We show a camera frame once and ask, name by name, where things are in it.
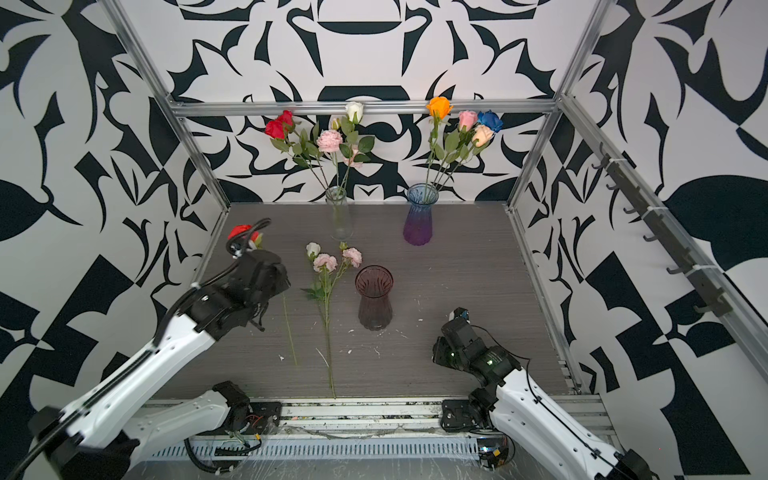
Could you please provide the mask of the red rose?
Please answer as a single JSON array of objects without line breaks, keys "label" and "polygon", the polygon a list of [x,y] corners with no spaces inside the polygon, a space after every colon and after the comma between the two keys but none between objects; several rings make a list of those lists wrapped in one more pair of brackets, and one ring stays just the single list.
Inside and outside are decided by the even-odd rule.
[{"label": "red rose", "polygon": [[[237,246],[233,247],[236,255],[239,251],[254,251],[261,248],[263,241],[262,227],[257,227],[251,224],[236,225],[228,234],[227,240],[234,241]],[[283,320],[287,332],[288,343],[290,347],[291,358],[295,366],[299,365],[298,357],[295,349],[295,342],[293,338],[293,332],[291,328],[290,319],[288,316],[287,297],[285,294],[281,295],[282,308],[283,308]]]}]

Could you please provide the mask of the small pink carnation stem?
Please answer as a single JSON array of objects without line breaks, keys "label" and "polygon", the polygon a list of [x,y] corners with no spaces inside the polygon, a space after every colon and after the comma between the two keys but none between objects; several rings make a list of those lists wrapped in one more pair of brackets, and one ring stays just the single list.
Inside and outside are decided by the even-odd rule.
[{"label": "small pink carnation stem", "polygon": [[315,274],[315,280],[303,289],[306,296],[315,301],[321,315],[325,338],[325,352],[321,354],[328,376],[328,384],[331,396],[336,397],[336,389],[332,360],[332,333],[331,333],[331,301],[336,285],[344,274],[350,269],[358,269],[363,264],[363,254],[357,248],[349,246],[346,242],[339,243],[339,254],[333,255],[321,250],[319,256],[313,261],[308,258]]}]

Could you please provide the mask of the clear glass vase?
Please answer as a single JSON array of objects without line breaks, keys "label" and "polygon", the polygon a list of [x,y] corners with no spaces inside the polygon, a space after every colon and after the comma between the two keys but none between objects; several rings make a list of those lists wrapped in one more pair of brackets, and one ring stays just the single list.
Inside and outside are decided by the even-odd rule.
[{"label": "clear glass vase", "polygon": [[353,235],[353,225],[346,191],[340,186],[329,187],[325,202],[330,210],[332,237],[339,241],[349,240]]}]

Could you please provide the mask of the smoky pink glass vase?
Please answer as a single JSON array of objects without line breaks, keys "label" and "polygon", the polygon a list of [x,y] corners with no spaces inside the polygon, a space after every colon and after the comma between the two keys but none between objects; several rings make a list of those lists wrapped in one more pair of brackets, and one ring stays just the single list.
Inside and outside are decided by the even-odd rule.
[{"label": "smoky pink glass vase", "polygon": [[361,296],[358,320],[371,331],[385,329],[392,321],[389,294],[394,286],[391,272],[380,265],[362,268],[355,277],[355,288]]}]

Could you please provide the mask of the purple blue glass vase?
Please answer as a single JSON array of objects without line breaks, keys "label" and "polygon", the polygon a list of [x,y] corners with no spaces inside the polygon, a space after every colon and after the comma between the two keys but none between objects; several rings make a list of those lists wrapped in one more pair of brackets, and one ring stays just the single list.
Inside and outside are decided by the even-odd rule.
[{"label": "purple blue glass vase", "polygon": [[409,212],[403,228],[403,238],[414,246],[430,242],[433,235],[432,207],[439,193],[431,183],[418,183],[408,189]]}]

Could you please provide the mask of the red rose stem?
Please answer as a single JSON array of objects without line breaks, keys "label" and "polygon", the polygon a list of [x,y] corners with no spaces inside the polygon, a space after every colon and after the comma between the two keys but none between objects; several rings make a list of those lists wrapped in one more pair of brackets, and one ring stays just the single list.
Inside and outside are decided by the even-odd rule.
[{"label": "red rose stem", "polygon": [[324,190],[330,181],[323,171],[323,154],[307,130],[298,128],[299,121],[289,110],[284,110],[275,119],[266,123],[265,134],[278,151],[289,155],[291,161],[301,169],[308,169]]}]

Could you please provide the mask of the pink peony flower stem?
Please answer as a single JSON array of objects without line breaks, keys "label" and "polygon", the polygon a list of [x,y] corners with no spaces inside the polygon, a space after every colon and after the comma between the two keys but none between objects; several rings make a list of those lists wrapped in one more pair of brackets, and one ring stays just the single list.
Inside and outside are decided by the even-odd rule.
[{"label": "pink peony flower stem", "polygon": [[329,187],[340,186],[339,182],[344,174],[344,165],[341,163],[341,154],[339,153],[341,133],[338,121],[341,118],[334,119],[328,129],[319,133],[315,141],[316,147],[321,154],[321,159],[329,160],[336,170],[334,180],[326,182]]}]

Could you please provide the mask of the peach rose stem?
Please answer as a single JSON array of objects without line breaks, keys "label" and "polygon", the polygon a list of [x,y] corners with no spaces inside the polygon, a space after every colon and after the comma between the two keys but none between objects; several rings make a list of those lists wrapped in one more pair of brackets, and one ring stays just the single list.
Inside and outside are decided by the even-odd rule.
[{"label": "peach rose stem", "polygon": [[450,132],[444,142],[447,153],[445,169],[439,179],[439,189],[444,188],[453,179],[458,168],[488,147],[496,132],[490,127],[477,124],[472,129],[459,129]]}]

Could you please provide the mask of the blue rose stem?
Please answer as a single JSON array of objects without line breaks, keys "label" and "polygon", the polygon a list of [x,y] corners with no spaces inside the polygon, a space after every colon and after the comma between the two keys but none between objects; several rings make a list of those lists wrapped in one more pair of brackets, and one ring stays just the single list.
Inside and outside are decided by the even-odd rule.
[{"label": "blue rose stem", "polygon": [[502,130],[503,122],[496,113],[490,110],[485,112],[477,112],[477,113],[478,113],[478,124],[483,124],[490,127],[492,130],[496,132],[496,134]]}]

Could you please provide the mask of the orange rose stem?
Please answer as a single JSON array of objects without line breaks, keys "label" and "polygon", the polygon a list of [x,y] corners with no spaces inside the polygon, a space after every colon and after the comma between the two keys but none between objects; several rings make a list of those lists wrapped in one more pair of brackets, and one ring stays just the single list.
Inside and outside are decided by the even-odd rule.
[{"label": "orange rose stem", "polygon": [[440,128],[453,106],[449,99],[438,96],[432,98],[426,108],[432,121],[432,129],[429,136],[430,153],[427,161],[426,182],[438,189],[439,179],[443,175],[445,159],[447,157],[446,150],[442,145]]}]

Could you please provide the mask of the small white rose stem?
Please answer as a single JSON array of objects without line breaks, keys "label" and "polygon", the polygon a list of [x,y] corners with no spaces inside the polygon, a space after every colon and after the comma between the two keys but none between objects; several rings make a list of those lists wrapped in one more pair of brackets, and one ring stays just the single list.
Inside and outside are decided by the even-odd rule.
[{"label": "small white rose stem", "polygon": [[310,261],[313,261],[317,256],[319,256],[322,250],[321,246],[316,242],[309,242],[306,245],[305,249],[306,249],[307,258]]}]

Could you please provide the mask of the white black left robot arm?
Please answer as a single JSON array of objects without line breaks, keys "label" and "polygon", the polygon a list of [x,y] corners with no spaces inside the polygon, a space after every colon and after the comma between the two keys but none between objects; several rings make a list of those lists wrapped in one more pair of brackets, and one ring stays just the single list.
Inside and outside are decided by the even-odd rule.
[{"label": "white black left robot arm", "polygon": [[155,336],[90,392],[29,422],[35,445],[14,467],[18,479],[44,456],[61,479],[120,479],[155,453],[200,433],[246,426],[250,399],[230,381],[163,411],[140,409],[168,380],[231,330],[261,329],[270,300],[290,286],[281,258],[257,249],[193,286],[167,312]]}]

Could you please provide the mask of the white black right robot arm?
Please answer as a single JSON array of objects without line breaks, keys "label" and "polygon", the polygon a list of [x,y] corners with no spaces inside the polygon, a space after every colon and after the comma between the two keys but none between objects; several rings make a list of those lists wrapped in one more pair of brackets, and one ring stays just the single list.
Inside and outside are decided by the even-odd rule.
[{"label": "white black right robot arm", "polygon": [[481,328],[457,308],[433,346],[435,364],[468,373],[479,382],[467,407],[447,411],[445,431],[495,430],[520,445],[557,479],[654,479],[635,451],[602,441],[560,407],[532,379],[522,361],[495,341],[485,344]]}]

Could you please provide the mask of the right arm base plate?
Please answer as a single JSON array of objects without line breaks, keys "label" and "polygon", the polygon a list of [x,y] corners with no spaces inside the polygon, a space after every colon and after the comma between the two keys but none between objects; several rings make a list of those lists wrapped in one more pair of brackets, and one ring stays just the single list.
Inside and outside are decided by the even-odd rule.
[{"label": "right arm base plate", "polygon": [[476,436],[509,435],[512,432],[526,432],[527,425],[522,421],[513,423],[501,430],[495,428],[490,413],[503,406],[501,401],[493,405],[484,405],[476,399],[446,399],[441,403],[439,425],[447,433],[469,433]]}]

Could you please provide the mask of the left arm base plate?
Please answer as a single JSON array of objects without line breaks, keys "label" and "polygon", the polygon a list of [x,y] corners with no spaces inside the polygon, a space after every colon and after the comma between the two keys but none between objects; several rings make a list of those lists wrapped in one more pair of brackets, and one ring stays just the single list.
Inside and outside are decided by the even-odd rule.
[{"label": "left arm base plate", "polygon": [[246,424],[240,432],[244,435],[272,434],[281,425],[282,407],[279,401],[251,402]]}]

